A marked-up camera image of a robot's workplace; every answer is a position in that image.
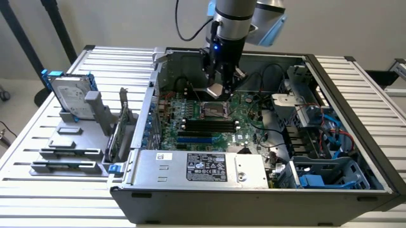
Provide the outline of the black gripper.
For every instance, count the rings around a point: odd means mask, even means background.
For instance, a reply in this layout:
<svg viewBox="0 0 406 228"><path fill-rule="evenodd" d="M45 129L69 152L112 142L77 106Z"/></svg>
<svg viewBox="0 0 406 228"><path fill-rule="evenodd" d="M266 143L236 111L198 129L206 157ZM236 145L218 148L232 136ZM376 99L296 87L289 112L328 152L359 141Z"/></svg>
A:
<svg viewBox="0 0 406 228"><path fill-rule="evenodd" d="M246 78L238 68L244 39L208 39L208 46L198 49L201 70L206 77L205 92L210 95L232 93Z"/></svg>

